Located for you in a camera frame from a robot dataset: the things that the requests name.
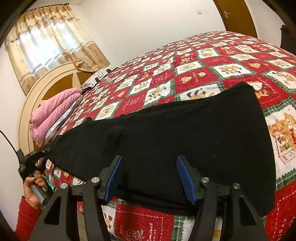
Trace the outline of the red sleeve forearm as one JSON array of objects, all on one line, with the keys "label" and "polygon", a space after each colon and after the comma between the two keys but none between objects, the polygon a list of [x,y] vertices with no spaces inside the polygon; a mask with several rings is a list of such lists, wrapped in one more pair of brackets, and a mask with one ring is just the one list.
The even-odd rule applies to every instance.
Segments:
[{"label": "red sleeve forearm", "polygon": [[32,207],[22,196],[19,210],[18,210],[18,221],[16,224],[15,235],[18,240],[27,241],[33,232],[33,229],[41,215],[41,208]]}]

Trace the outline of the person left hand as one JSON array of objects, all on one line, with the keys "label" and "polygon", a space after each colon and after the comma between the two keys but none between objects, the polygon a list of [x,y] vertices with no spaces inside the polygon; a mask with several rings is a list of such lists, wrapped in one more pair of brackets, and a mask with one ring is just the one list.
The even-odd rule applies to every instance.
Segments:
[{"label": "person left hand", "polygon": [[44,188],[45,190],[48,189],[46,181],[41,175],[41,172],[37,171],[35,177],[27,177],[23,183],[23,196],[25,198],[25,201],[34,209],[39,210],[41,207],[41,204],[31,189],[31,186],[33,184],[37,184],[38,186],[40,186],[41,188]]}]

